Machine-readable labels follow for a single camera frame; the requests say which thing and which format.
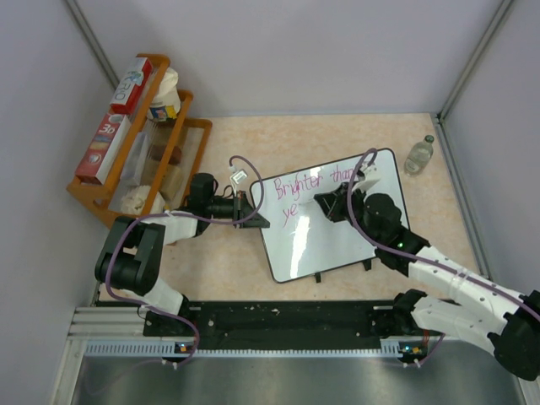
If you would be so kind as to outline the white whiteboard black frame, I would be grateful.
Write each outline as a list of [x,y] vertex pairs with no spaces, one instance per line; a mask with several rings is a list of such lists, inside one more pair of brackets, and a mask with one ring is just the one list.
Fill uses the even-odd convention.
[[348,222],[326,219],[316,202],[299,205],[348,181],[360,158],[358,154],[251,183],[252,201],[262,200],[259,214],[271,223],[261,232],[276,282],[375,258],[375,248]]

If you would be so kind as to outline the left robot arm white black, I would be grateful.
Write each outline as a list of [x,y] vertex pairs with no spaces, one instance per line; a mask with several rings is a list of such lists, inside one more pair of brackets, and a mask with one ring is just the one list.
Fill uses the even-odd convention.
[[171,333],[186,332],[192,322],[183,294],[160,276],[166,245],[201,235],[210,224],[223,222],[236,228],[266,229],[270,222],[250,205],[243,191],[224,197],[216,194],[217,181],[209,173],[195,174],[183,206],[176,211],[152,214],[138,222],[115,219],[94,268],[95,278],[124,291],[139,304],[163,311],[162,324]]

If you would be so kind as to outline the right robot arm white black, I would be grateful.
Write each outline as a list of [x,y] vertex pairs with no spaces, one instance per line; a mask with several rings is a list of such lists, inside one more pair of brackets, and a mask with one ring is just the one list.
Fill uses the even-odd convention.
[[525,381],[539,377],[538,290],[507,289],[453,262],[405,227],[401,210],[384,193],[369,195],[343,183],[315,201],[328,220],[349,222],[386,267],[449,297],[439,300],[417,290],[398,295],[393,321],[400,332],[422,328],[459,338]]

